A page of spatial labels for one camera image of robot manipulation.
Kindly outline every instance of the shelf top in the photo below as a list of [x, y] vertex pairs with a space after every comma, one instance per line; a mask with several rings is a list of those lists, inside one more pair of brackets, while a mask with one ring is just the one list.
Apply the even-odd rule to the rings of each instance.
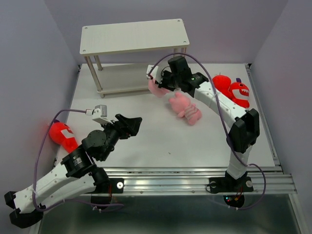
[[84, 26], [83, 56], [183, 48], [190, 44], [182, 19]]

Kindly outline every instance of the red toy with face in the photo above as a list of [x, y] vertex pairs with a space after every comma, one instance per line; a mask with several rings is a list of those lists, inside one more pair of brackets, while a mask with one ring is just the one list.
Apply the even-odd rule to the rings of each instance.
[[229, 92], [232, 94], [233, 102], [241, 107], [249, 108], [249, 88], [241, 82], [240, 78], [236, 78], [236, 82], [230, 85]]

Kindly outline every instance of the toy mouth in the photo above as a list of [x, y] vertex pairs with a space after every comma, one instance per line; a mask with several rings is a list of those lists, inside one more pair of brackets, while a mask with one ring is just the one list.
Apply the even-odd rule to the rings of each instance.
[[247, 89], [240, 89], [239, 92], [241, 95], [249, 96], [249, 90]]

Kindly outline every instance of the toy face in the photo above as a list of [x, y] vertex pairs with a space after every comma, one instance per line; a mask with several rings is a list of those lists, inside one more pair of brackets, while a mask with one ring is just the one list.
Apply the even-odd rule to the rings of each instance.
[[231, 85], [230, 91], [232, 91], [236, 99], [248, 100], [249, 99], [249, 88], [239, 82], [235, 82]]

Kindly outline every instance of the white shelf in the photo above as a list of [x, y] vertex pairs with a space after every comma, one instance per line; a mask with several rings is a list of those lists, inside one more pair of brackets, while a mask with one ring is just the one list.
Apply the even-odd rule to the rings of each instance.
[[189, 44], [182, 19], [91, 25], [82, 28], [80, 54], [185, 48]]
[[[203, 72], [196, 64], [189, 64], [192, 72]], [[224, 74], [235, 80], [241, 78], [250, 88], [251, 85], [244, 64], [204, 64], [211, 76]], [[134, 73], [128, 71], [128, 76], [120, 76], [118, 67], [107, 66], [104, 70], [116, 69], [114, 77], [107, 79], [106, 84], [111, 89], [120, 88], [118, 84], [125, 83]], [[145, 73], [136, 79], [138, 87], [147, 85]], [[252, 90], [250, 104], [258, 110]], [[120, 140], [115, 150], [105, 162], [98, 162], [103, 167], [223, 167], [229, 164], [230, 148], [225, 141], [220, 118], [212, 110], [197, 100], [203, 113], [203, 118], [195, 126], [189, 126], [185, 120], [177, 119], [168, 104], [169, 96], [157, 98], [149, 92], [107, 95], [100, 98], [97, 94], [88, 67], [82, 66], [76, 86], [71, 108], [92, 109], [96, 105], [107, 105], [108, 118], [114, 119], [115, 114], [126, 117], [142, 117], [140, 131], [137, 136], [128, 140]], [[95, 129], [101, 129], [98, 123], [90, 117], [70, 113], [67, 124], [73, 130], [78, 143]], [[58, 162], [67, 153], [61, 148]], [[273, 167], [274, 161], [264, 127], [260, 121], [260, 137], [250, 154], [249, 163], [261, 167]]]

